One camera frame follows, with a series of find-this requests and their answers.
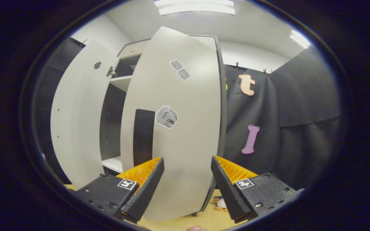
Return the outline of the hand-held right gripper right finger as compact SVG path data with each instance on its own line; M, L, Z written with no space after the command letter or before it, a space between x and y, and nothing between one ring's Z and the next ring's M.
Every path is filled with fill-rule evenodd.
M210 168L235 223L266 216L291 204L304 192L271 173L259 175L219 156L212 157Z

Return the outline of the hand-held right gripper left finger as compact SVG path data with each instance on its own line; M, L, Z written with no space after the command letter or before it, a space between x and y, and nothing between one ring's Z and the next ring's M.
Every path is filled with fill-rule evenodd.
M100 174L75 192L92 209L116 219L138 222L164 172L163 157L146 161L116 176Z

